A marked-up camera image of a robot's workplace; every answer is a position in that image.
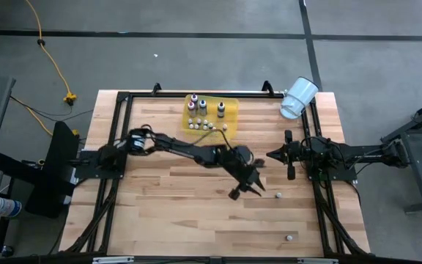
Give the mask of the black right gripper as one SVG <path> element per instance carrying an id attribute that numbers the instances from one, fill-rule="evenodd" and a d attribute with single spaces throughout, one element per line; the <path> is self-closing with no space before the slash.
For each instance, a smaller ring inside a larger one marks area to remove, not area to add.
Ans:
<path id="1" fill-rule="evenodd" d="M 290 130 L 284 131 L 284 140 L 284 146 L 277 150 L 270 151 L 266 156 L 277 161 L 284 161 L 284 164 L 287 165 L 287 179 L 294 180 L 296 173 L 293 163 L 295 161 L 304 160 L 306 155 L 305 148 L 302 146 L 301 142 L 293 140 L 292 132 Z"/>

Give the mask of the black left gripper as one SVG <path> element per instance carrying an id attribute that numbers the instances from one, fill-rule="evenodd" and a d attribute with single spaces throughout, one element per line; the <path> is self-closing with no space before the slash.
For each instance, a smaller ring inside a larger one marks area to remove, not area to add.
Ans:
<path id="1" fill-rule="evenodd" d="M 230 199 L 238 200 L 240 194 L 246 192 L 248 188 L 250 192 L 257 193 L 253 185 L 266 191 L 258 171 L 258 168 L 264 167 L 264 160 L 261 158 L 253 160 L 253 153 L 246 146 L 225 147 L 218 150 L 216 156 L 218 165 L 238 182 L 237 187 L 228 194 Z"/>

